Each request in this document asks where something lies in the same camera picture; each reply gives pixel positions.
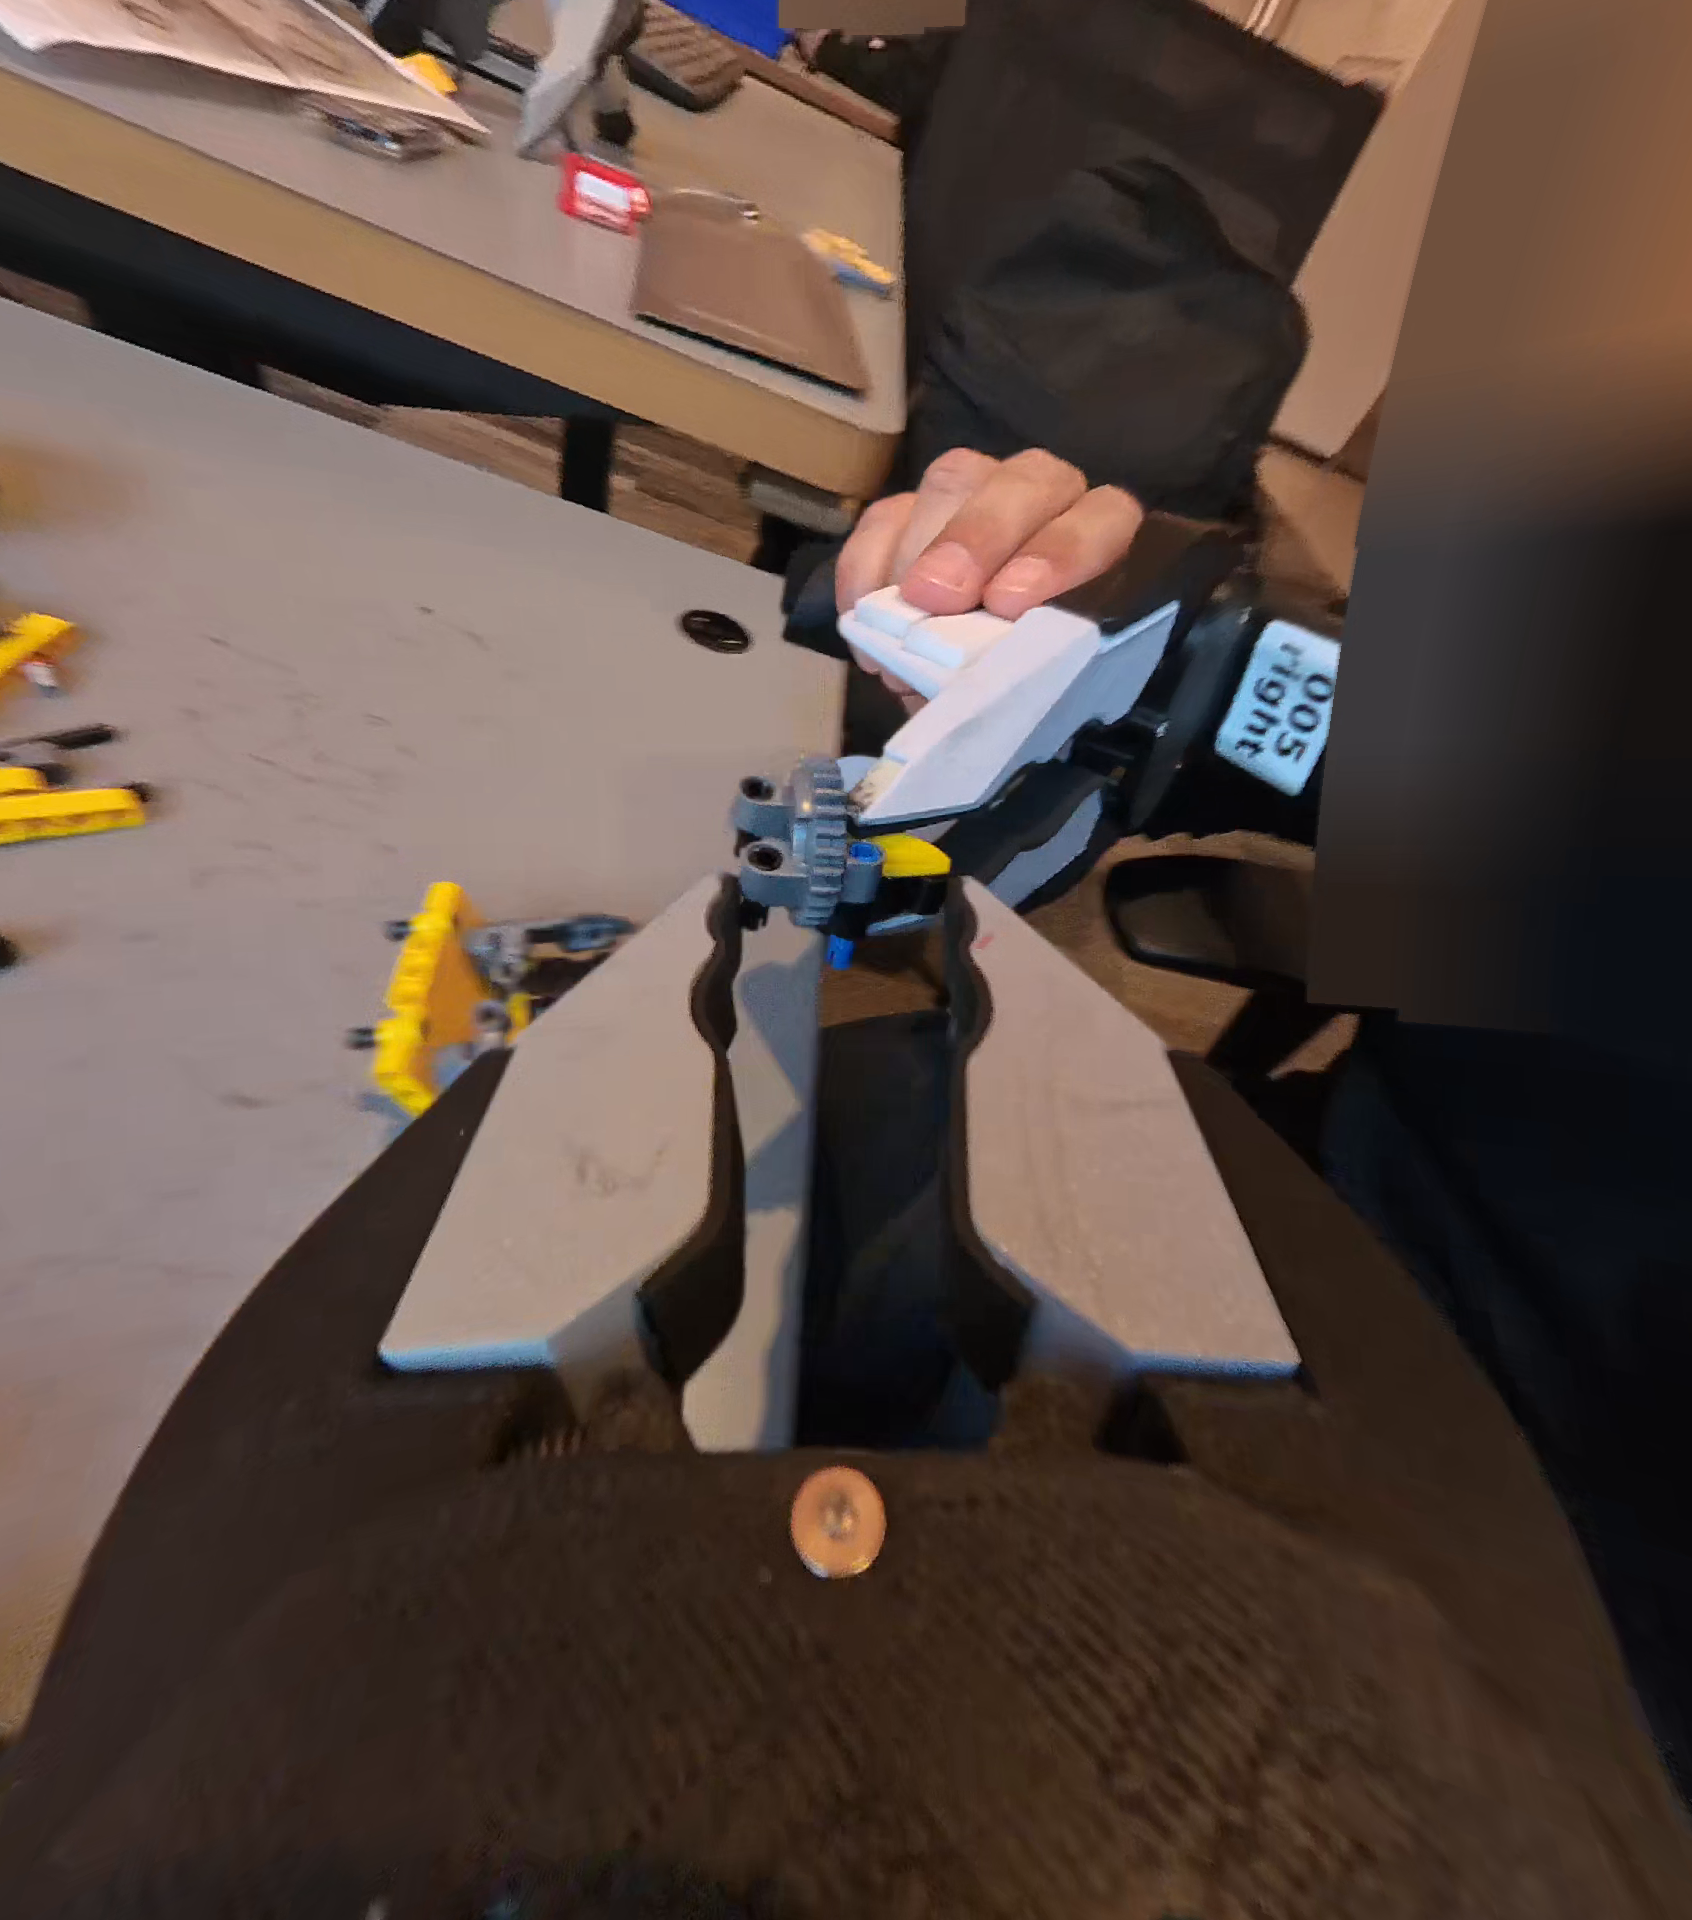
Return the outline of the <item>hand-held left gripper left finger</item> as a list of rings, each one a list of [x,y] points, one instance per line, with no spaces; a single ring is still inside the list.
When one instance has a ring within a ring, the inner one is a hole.
[[[686,1387],[743,1295],[737,882],[706,876],[506,1055],[378,1338],[400,1375],[645,1365]]]

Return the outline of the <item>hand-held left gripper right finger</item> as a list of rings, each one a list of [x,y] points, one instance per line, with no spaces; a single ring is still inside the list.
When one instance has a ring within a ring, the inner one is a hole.
[[[947,890],[947,1199],[971,1369],[1292,1383],[1168,1045],[976,880]]]

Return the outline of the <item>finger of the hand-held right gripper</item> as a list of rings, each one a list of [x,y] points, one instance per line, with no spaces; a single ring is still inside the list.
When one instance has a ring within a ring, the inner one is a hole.
[[[1005,783],[1111,724],[1161,664],[1181,604],[1106,630],[1043,604],[1016,620],[930,616],[902,599],[857,602],[857,652],[919,707],[857,781],[857,822],[931,825],[976,812]]]
[[[953,820],[953,876],[1011,910],[1063,895],[1111,843],[1106,783],[1013,783]]]

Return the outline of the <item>small yellow grey brick assembly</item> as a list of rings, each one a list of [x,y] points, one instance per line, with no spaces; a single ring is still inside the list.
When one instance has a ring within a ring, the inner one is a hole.
[[[378,1014],[353,1026],[345,1047],[365,1060],[378,1105],[409,1123],[480,1055],[517,1045],[639,925],[595,913],[496,920],[459,882],[436,880],[382,933],[391,966]]]

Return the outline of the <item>grey gear brick assembly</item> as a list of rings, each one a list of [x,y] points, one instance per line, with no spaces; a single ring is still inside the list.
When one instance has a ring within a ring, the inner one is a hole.
[[[876,773],[867,756],[806,756],[777,779],[739,781],[730,826],[742,933],[784,918],[819,939],[825,970],[843,972],[865,944],[938,920],[952,863],[931,838],[863,825],[857,795]]]

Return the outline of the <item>person's right forearm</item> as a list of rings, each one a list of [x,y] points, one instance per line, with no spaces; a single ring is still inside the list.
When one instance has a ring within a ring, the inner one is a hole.
[[[1149,514],[1249,524],[1310,345],[1293,290],[1123,140],[1011,213],[928,327],[896,483],[1043,453]]]

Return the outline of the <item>person's right hand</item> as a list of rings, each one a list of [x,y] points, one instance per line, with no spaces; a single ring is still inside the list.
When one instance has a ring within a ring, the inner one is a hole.
[[[914,491],[857,516],[835,558],[835,611],[894,591],[930,616],[1013,620],[1117,566],[1143,519],[1130,493],[1089,487],[1047,451],[947,451]]]

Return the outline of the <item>black office chair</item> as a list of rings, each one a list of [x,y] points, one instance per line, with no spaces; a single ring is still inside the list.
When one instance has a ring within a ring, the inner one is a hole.
[[[1307,988],[1314,874],[1243,857],[1152,853],[1109,867],[1102,910],[1143,969],[1243,995],[1208,1050],[1237,1087],[1267,1085],[1343,1019]]]

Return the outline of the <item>person's legs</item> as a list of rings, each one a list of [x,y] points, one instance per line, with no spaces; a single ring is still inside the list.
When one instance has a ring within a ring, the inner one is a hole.
[[[1692,1916],[1692,1069],[1384,1017],[1307,1155],[1166,1056],[1293,1375],[1033,1357],[978,1031],[818,1047],[809,1450],[896,1467],[873,1916]]]

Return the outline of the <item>brown flat pad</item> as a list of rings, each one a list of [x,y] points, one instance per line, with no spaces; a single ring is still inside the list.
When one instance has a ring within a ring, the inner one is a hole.
[[[629,310],[641,325],[863,397],[865,357],[846,293],[788,229],[730,196],[657,199],[637,238]]]

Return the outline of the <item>red and white small packet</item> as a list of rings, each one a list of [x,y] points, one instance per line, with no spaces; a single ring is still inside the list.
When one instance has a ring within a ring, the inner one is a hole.
[[[650,219],[652,199],[635,175],[597,156],[567,153],[560,165],[557,210],[576,224],[633,236]]]

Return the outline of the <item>black keyboard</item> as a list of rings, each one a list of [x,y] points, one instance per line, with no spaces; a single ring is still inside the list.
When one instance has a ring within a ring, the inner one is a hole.
[[[621,65],[632,86],[694,117],[723,106],[746,78],[733,43],[661,2],[639,4]]]

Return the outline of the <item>grey angular toy figure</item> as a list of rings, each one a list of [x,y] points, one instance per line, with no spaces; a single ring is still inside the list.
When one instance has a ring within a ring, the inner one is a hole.
[[[545,44],[522,90],[516,155],[629,156],[637,134],[625,54],[641,36],[645,4],[542,2],[540,13]]]

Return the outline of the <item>white paper sheets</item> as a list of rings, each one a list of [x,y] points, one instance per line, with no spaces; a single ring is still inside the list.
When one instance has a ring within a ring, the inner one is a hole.
[[[332,108],[368,108],[463,143],[485,128],[365,29],[313,2],[0,2],[0,35],[28,54],[161,61]]]

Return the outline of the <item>tan desk with black frame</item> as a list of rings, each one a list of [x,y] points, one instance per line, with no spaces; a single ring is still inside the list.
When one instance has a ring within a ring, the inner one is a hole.
[[[487,146],[400,162],[209,74],[0,35],[0,270],[249,387],[269,370],[371,406],[563,421],[562,496],[597,513],[621,424],[825,496],[878,491],[906,421],[900,300],[849,302],[860,397],[647,327],[635,244],[563,217],[555,166],[509,150],[508,98],[469,94]]]

